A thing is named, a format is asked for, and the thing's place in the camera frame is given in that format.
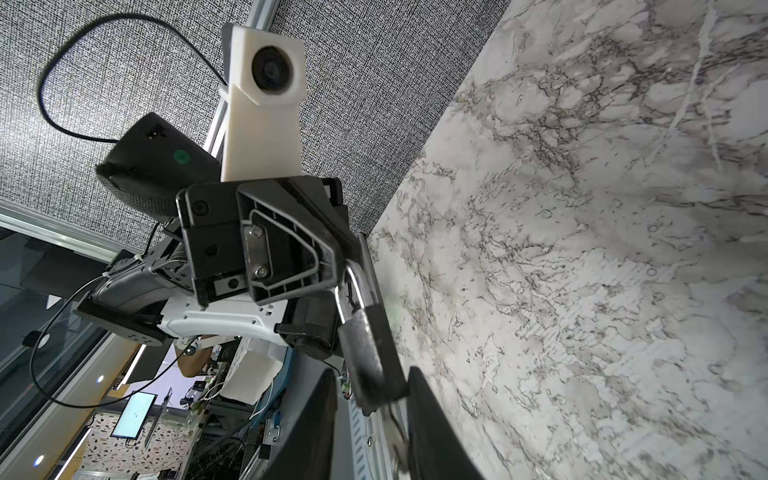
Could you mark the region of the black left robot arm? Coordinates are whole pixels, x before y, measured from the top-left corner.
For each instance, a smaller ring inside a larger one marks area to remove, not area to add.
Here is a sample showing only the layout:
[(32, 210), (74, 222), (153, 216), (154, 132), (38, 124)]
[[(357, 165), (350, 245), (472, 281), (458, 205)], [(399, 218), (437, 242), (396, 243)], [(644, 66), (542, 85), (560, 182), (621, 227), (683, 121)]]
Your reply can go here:
[(197, 335), (251, 336), (282, 303), (272, 332), (317, 359), (341, 353), (331, 291), (359, 254), (336, 178), (223, 182), (220, 164), (157, 114), (138, 120), (96, 168), (124, 203), (169, 228), (140, 260), (121, 252), (78, 315), (158, 346)]

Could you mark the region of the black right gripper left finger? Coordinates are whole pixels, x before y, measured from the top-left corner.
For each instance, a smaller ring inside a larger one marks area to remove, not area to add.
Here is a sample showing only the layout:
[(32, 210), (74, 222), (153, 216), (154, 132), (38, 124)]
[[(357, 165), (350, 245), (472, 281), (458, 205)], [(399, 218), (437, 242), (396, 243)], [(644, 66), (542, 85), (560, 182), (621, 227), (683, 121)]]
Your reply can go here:
[(336, 376), (331, 369), (326, 369), (291, 435), (277, 456), (268, 463), (261, 478), (329, 479), (333, 463), (337, 405)]

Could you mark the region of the black padlock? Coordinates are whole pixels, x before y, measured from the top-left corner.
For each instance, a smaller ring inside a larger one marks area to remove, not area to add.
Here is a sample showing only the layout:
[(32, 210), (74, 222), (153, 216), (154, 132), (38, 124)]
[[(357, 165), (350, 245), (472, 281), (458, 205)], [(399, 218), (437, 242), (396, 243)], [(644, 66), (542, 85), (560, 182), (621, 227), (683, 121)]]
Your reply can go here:
[(347, 260), (334, 297), (342, 320), (338, 337), (353, 395), (364, 416), (408, 393), (384, 305), (376, 282), (363, 267)]

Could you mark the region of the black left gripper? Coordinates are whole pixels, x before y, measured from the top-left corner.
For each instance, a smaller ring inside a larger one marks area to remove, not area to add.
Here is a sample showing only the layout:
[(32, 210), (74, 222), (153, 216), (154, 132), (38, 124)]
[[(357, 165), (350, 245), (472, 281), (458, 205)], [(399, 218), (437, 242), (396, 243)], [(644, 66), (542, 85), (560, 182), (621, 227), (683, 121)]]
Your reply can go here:
[(198, 303), (246, 293), (264, 306), (340, 285), (360, 246), (338, 178), (193, 185), (176, 199)]

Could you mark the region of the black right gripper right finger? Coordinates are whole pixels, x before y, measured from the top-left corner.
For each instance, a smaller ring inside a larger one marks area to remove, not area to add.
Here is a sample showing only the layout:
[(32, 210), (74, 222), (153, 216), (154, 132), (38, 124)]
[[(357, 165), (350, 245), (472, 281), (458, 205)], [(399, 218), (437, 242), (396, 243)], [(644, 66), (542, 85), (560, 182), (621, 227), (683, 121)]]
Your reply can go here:
[(482, 479), (451, 428), (426, 377), (408, 375), (408, 467), (412, 479)]

